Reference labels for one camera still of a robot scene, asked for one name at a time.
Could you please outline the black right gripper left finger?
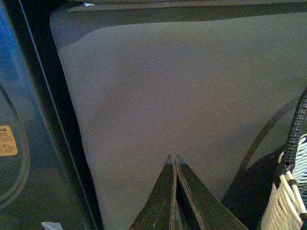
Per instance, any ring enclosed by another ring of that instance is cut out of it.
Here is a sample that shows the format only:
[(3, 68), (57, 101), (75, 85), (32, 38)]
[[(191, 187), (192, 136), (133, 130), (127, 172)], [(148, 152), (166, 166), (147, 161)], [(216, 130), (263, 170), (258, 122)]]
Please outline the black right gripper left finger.
[(177, 170), (169, 155), (148, 200), (131, 225), (132, 230), (174, 230), (176, 219)]

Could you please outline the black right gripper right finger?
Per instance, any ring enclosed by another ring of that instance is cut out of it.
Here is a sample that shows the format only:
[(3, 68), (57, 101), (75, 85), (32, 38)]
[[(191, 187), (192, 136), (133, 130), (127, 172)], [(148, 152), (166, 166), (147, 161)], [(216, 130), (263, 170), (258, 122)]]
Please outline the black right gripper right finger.
[(184, 230), (246, 230), (177, 155), (177, 203)]

